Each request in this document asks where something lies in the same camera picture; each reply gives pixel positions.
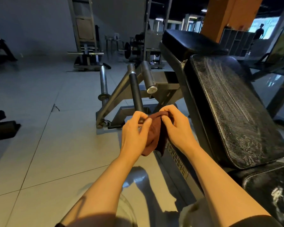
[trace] forearm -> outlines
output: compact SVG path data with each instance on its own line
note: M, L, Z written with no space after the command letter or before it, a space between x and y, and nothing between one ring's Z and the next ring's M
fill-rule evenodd
M115 159L63 218L62 224L68 227L113 225L122 185L133 164L126 157Z
M201 147L187 151L215 223L230 226L255 215L269 215Z

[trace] brown towel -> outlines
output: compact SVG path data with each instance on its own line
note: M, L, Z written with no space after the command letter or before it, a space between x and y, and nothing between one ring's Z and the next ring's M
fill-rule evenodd
M162 122L161 116L168 116L167 111L159 111L149 116L152 119L151 126L148 131L146 147L142 152L143 156L148 156L154 150L158 150L161 155L164 153L167 130L165 124Z

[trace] orange pillar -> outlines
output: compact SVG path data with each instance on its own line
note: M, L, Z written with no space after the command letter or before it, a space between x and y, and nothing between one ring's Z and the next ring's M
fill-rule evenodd
M220 42L225 26L247 31L262 0L209 0L201 34Z

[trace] hand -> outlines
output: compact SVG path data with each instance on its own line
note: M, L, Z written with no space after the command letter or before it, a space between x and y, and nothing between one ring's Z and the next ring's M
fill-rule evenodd
M188 118L183 115L174 105L162 107L160 111L168 111L174 119L174 124L168 116L162 116L170 141L185 155L189 151L200 148L193 136Z
M148 118L143 125L138 124L140 118L146 119L147 114L136 111L133 117L122 128L122 146L120 156L128 158L135 163L146 146L148 130L152 119Z

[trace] black leather pad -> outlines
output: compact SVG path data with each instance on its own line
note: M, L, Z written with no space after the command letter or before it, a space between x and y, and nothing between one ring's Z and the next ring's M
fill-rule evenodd
M162 37L164 44L171 53L179 60L187 60L193 54L225 55L226 49L208 39L204 35L182 30L165 30Z
M274 162L229 175L284 226L284 163Z
M282 137L243 81L236 60L195 54L186 62L184 72L220 165L246 169L284 157Z

